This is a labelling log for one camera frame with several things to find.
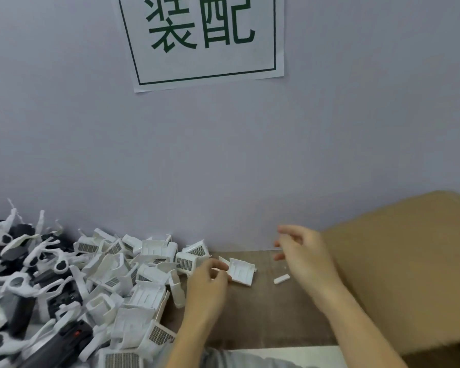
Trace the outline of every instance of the wall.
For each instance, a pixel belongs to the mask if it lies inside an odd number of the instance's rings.
[[[0,215],[251,250],[460,191],[460,0],[286,0],[285,58],[135,95],[110,0],[0,0]]]

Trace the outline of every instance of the sign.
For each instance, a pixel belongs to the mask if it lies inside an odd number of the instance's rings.
[[[135,92],[284,75],[284,0],[113,0]]]

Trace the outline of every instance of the mesh grille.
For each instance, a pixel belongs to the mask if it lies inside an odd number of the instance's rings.
[[[178,258],[177,263],[179,264],[179,268],[187,271],[192,271],[193,263],[190,260],[186,260],[185,258]]]
[[[107,253],[110,253],[110,254],[116,254],[118,253],[120,250],[121,250],[121,244],[120,243],[117,243],[115,246],[113,246],[111,249],[109,249],[109,251]]]
[[[109,280],[106,285],[107,286],[115,286],[117,283],[119,283],[119,279],[118,278],[112,278],[111,280]]]
[[[174,340],[174,338],[168,334],[166,331],[160,329],[157,326],[153,327],[150,337],[148,339],[152,342],[155,342],[157,345],[162,346],[168,340]]]
[[[106,354],[105,368],[140,368],[140,361],[134,352]]]
[[[135,280],[136,280],[136,275],[137,275],[137,274],[138,274],[138,269],[136,269],[135,271],[133,271],[133,272],[131,273],[131,282],[132,282],[133,284],[135,284]]]
[[[95,251],[97,251],[97,247],[95,245],[79,243],[78,250],[80,252],[94,253]]]
[[[188,253],[190,254],[194,254],[195,256],[204,256],[206,253],[204,252],[204,248],[202,245],[200,245],[199,247],[196,247],[194,248],[193,250],[189,251]]]

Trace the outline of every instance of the cardboard box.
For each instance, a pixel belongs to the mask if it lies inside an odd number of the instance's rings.
[[[460,342],[460,195],[403,200],[324,233],[348,286],[401,354]]]

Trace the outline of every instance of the pile of plastic parts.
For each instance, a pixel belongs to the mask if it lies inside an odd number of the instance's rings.
[[[203,241],[111,236],[96,229],[70,240],[12,208],[0,220],[0,368],[147,367],[176,334],[160,325],[179,276],[209,257]]]

